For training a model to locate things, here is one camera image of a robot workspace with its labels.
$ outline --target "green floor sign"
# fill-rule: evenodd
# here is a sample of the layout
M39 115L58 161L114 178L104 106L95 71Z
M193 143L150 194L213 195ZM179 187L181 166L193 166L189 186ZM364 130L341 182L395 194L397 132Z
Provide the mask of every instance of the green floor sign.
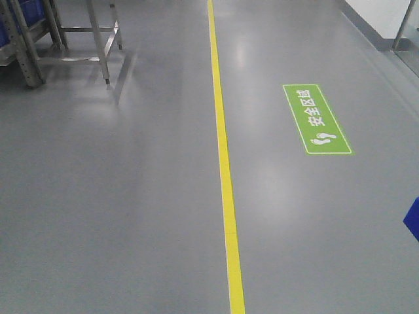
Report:
M354 154L316 84L283 85L307 154Z

